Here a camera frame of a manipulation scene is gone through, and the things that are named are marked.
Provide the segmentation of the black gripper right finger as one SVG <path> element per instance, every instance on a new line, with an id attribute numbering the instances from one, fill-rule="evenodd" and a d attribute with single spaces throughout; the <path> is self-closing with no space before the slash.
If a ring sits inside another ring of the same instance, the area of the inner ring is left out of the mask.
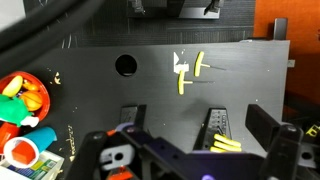
<path id="1" fill-rule="evenodd" d="M 245 126 L 267 152 L 259 177 L 262 180 L 294 180 L 303 132 L 290 124 L 281 125 L 257 104 L 249 104 Z"/>

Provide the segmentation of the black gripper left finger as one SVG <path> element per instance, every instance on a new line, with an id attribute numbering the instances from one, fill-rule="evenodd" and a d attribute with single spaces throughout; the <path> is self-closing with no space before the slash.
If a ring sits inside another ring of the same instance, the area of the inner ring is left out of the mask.
<path id="1" fill-rule="evenodd" d="M 185 158 L 165 139 L 140 129 L 111 136 L 95 131 L 84 137 L 66 180 L 107 180 L 113 169 L 121 167 L 140 180 L 187 180 Z"/>

